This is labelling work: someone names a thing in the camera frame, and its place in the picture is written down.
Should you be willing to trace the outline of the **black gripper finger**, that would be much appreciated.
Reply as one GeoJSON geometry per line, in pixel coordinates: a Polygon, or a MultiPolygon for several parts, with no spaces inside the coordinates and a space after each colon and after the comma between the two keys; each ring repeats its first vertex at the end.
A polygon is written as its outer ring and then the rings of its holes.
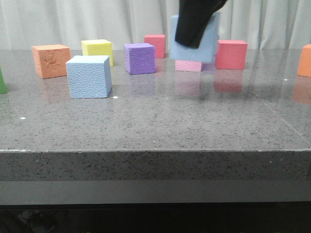
{"type": "Polygon", "coordinates": [[[199,48],[212,15],[225,3],[226,0],[180,0],[175,41],[188,48],[199,48]]]}

